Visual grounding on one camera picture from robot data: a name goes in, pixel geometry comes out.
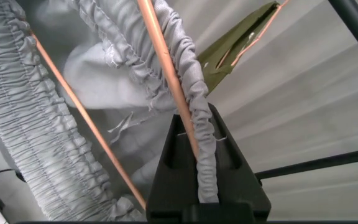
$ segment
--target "white backdrop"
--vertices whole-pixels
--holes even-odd
[[[267,2],[168,0],[198,53]],[[208,98],[255,172],[357,151],[358,44],[328,1],[291,0]],[[358,163],[263,183],[271,220],[358,219]]]

